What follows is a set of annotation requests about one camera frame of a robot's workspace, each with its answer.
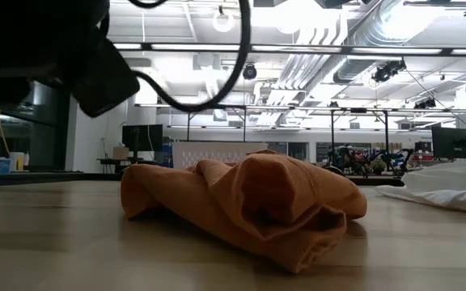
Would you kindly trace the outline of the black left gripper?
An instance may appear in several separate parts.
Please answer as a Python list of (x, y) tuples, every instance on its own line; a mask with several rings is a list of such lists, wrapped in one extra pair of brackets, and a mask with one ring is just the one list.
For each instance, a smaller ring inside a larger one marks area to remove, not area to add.
[(82, 38), (70, 57), (69, 89), (79, 107), (96, 118), (135, 95), (135, 73), (97, 27)]

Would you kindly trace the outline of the orange cloth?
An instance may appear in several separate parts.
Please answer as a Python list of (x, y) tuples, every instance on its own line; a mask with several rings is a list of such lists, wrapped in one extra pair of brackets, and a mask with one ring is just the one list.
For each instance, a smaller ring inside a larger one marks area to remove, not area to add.
[(132, 165), (121, 206), (134, 219), (165, 208), (231, 245), (299, 273), (331, 251), (367, 200), (342, 175), (270, 150), (185, 170)]

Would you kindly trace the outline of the black computer monitor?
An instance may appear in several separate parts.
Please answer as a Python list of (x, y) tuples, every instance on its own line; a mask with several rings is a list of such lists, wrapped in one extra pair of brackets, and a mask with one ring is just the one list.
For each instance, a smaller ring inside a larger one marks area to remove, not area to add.
[[(156, 164), (155, 152), (163, 149), (163, 126), (161, 124), (125, 125), (122, 127), (122, 144), (129, 149), (132, 163)], [(151, 159), (139, 158), (140, 152), (149, 152)]]
[(431, 129), (436, 158), (466, 159), (466, 129), (436, 127)]

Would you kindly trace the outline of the white round ceiling lamp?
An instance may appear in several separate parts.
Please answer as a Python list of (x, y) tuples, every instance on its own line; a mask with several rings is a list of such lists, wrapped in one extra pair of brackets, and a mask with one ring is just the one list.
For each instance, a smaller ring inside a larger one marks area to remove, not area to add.
[(234, 15), (225, 11), (223, 6), (218, 6), (212, 17), (212, 26), (217, 32), (229, 32), (235, 26)]

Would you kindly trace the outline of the white plastic basket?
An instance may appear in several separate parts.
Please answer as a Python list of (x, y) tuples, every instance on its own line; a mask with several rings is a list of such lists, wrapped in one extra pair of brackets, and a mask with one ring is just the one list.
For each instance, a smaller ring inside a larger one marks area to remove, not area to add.
[(250, 153), (267, 149), (266, 143), (178, 141), (172, 143), (173, 167), (186, 169), (195, 166), (202, 159), (235, 163), (242, 161)]

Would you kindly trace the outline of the black background robot arms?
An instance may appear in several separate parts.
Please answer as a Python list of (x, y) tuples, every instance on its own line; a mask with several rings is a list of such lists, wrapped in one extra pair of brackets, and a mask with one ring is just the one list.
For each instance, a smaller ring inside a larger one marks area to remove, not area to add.
[(363, 178), (375, 175), (371, 171), (370, 164), (376, 158), (383, 159), (387, 164), (387, 169), (381, 175), (401, 177), (409, 171), (409, 160), (414, 154), (414, 149), (401, 149), (396, 153), (385, 154), (385, 150), (371, 152), (366, 148), (359, 149), (347, 145), (335, 147), (335, 150), (336, 164), (330, 163), (329, 152), (323, 168), (339, 175), (360, 175)]

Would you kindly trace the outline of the large black ceiling spotlight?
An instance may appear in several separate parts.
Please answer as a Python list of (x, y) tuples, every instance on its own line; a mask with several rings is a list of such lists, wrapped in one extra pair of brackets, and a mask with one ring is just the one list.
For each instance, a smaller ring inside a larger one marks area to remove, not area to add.
[(388, 61), (382, 65), (378, 65), (371, 78), (375, 82), (386, 82), (406, 68), (407, 66), (404, 60)]

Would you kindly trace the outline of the small background potted plant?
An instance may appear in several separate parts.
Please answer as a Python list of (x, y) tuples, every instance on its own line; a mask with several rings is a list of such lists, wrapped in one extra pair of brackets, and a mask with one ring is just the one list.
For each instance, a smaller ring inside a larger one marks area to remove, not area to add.
[(381, 175), (387, 169), (386, 162), (381, 158), (376, 158), (371, 161), (370, 166), (372, 173), (375, 175)]

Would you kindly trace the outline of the white cloth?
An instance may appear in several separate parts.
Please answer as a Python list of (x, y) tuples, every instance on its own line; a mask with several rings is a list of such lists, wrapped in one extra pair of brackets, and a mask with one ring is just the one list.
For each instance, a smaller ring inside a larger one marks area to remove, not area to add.
[(377, 186), (389, 198), (466, 212), (466, 162), (441, 163), (401, 178), (403, 185)]

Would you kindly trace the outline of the black aluminium table frame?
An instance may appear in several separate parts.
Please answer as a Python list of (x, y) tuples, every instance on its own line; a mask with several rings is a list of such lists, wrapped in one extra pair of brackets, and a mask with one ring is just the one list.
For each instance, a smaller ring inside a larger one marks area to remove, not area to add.
[[(363, 178), (361, 176), (349, 175), (348, 178), (358, 186), (397, 186), (404, 183), (400, 178), (393, 176), (377, 175)], [(30, 183), (57, 183), (70, 181), (121, 181), (121, 174), (100, 174), (82, 172), (62, 172), (62, 173), (13, 173), (0, 175), (0, 186), (19, 185)]]

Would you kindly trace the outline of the black metal workstation frame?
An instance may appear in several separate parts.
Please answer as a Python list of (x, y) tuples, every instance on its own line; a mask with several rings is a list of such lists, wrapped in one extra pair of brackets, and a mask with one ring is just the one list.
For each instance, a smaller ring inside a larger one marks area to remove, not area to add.
[[(334, 117), (336, 109), (331, 109), (330, 110), (330, 130), (331, 130), (331, 150), (330, 150), (330, 158), (331, 161), (330, 163), (332, 165), (336, 164), (336, 150), (335, 150), (335, 122), (337, 119)], [(342, 113), (353, 113), (353, 114), (363, 114), (363, 113), (371, 113), (373, 114), (377, 120), (381, 121), (384, 124), (384, 134), (385, 134), (385, 154), (390, 153), (390, 147), (389, 147), (389, 125), (388, 125), (388, 110), (386, 109), (370, 109), (370, 108), (339, 108), (339, 112)]]
[(186, 139), (190, 137), (190, 125), (197, 118), (199, 129), (241, 129), (242, 141), (246, 142), (248, 108), (240, 104), (219, 104), (202, 112), (187, 114)]

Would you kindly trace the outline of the silver ventilation duct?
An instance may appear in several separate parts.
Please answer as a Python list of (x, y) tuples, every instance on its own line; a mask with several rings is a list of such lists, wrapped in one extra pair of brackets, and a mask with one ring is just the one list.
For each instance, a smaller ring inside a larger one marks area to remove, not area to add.
[[(383, 0), (368, 19), (348, 39), (354, 46), (403, 46), (427, 29), (441, 10), (428, 6), (406, 6), (409, 0)], [(350, 83), (377, 62), (376, 58), (339, 57), (340, 67), (333, 73), (336, 83)]]

